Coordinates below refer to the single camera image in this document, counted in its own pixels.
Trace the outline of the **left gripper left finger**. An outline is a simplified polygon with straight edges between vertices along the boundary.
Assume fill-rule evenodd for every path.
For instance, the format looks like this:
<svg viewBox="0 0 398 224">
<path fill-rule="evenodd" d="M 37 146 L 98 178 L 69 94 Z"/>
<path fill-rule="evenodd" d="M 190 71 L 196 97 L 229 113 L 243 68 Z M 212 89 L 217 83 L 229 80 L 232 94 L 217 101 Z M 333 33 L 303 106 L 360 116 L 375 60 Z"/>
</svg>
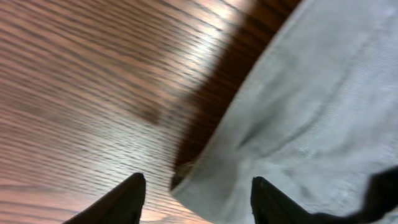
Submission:
<svg viewBox="0 0 398 224">
<path fill-rule="evenodd" d="M 146 180 L 136 172 L 65 224 L 139 224 Z"/>
</svg>

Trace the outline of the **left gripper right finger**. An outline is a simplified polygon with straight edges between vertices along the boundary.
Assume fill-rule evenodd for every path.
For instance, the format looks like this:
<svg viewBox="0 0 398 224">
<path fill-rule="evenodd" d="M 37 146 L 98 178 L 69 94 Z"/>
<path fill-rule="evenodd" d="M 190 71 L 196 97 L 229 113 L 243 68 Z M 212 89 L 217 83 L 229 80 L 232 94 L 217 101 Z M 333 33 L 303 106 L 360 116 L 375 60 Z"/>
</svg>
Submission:
<svg viewBox="0 0 398 224">
<path fill-rule="evenodd" d="M 251 207 L 255 224 L 322 224 L 263 177 L 254 177 Z"/>
</svg>

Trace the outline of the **grey shorts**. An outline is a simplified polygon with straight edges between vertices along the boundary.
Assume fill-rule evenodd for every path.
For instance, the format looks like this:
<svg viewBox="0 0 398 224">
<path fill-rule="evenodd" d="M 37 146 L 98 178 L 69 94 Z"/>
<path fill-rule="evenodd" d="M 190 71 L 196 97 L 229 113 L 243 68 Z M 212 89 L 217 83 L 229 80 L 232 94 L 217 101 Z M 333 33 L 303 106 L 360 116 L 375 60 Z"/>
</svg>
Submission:
<svg viewBox="0 0 398 224">
<path fill-rule="evenodd" d="M 258 176 L 323 222 L 397 222 L 396 0 L 300 2 L 172 195 L 253 223 Z"/>
</svg>

